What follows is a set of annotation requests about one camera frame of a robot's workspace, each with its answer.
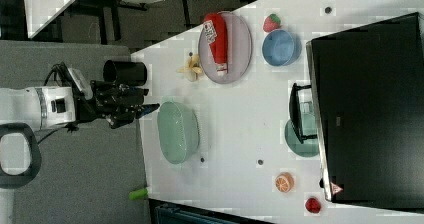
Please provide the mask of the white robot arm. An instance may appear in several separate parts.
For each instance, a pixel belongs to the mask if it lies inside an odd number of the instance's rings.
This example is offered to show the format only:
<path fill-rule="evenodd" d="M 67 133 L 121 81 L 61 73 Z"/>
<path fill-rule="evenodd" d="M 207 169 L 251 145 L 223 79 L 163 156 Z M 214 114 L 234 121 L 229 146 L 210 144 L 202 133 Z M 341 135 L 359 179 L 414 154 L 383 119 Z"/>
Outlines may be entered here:
<path fill-rule="evenodd" d="M 132 123 L 156 111 L 160 105 L 146 104 L 148 91 L 137 86 L 91 81 L 91 97 L 75 85 L 39 86 L 1 90 L 1 122 L 24 123 L 31 130 L 43 131 L 78 126 L 104 119 L 112 129 Z"/>

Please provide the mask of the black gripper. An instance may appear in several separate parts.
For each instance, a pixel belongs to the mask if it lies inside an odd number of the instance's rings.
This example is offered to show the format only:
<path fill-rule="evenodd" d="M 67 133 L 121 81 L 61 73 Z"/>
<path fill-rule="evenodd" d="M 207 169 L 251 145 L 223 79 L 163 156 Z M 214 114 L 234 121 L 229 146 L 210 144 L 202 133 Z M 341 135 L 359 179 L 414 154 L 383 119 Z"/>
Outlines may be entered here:
<path fill-rule="evenodd" d="M 93 97 L 75 97 L 76 122 L 88 123 L 105 119 L 111 129 L 132 123 L 157 110 L 160 105 L 145 104 L 149 90 L 115 82 L 90 82 Z"/>

